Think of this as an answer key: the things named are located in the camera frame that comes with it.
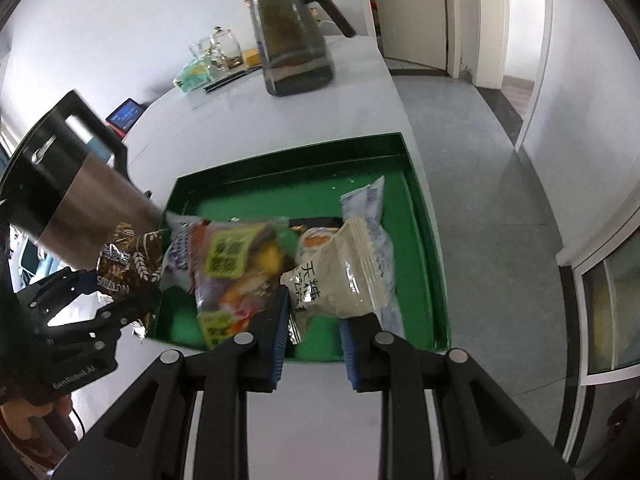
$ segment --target yellow-green label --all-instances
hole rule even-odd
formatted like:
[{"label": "yellow-green label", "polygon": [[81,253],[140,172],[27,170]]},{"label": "yellow-green label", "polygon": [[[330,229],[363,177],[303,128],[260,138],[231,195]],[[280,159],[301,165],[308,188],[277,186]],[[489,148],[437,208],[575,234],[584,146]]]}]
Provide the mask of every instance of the yellow-green label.
[{"label": "yellow-green label", "polygon": [[240,278],[244,274],[251,243],[263,227],[258,224],[215,232],[207,255],[207,273],[214,278]]}]

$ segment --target beige snack package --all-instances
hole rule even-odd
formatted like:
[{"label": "beige snack package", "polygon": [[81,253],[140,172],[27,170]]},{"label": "beige snack package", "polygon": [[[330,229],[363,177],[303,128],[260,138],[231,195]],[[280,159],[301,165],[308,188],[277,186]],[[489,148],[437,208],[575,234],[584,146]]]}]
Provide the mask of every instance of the beige snack package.
[{"label": "beige snack package", "polygon": [[313,316],[358,317],[389,302],[365,221],[349,218],[309,260],[282,275],[294,322],[304,335]]}]

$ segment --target glass cabinet door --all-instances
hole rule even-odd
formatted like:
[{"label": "glass cabinet door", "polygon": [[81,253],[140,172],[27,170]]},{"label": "glass cabinet door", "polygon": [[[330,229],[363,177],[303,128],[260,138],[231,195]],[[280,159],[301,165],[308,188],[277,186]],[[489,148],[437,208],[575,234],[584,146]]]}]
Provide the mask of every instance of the glass cabinet door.
[{"label": "glass cabinet door", "polygon": [[582,276],[589,373],[640,363],[640,230]]}]

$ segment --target doorway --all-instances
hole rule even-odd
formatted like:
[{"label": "doorway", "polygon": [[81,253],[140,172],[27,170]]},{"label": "doorway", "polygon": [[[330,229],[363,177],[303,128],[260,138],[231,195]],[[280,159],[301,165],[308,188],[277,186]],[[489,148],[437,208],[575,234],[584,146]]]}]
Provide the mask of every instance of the doorway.
[{"label": "doorway", "polygon": [[447,69],[446,0],[370,0],[390,69]]}]

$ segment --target jug handle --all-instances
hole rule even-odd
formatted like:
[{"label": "jug handle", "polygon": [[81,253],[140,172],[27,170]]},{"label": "jug handle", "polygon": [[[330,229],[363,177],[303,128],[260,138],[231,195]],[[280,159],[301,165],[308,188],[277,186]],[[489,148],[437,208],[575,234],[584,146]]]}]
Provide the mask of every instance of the jug handle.
[{"label": "jug handle", "polygon": [[65,118],[77,117],[89,130],[95,134],[107,148],[113,153],[113,169],[126,178],[129,182],[129,171],[127,171],[127,147],[120,137],[104,124],[100,118],[92,112],[80,96],[72,90],[66,94],[56,105],[57,110]]},{"label": "jug handle", "polygon": [[320,6],[324,9],[329,15],[329,18],[337,25],[340,29],[340,32],[343,33],[347,38],[352,38],[356,35],[356,31],[353,27],[351,27],[351,23],[347,21],[344,17],[343,13],[340,12],[340,9],[336,7],[333,0],[303,0],[306,4],[310,4],[316,2],[320,4]]}]

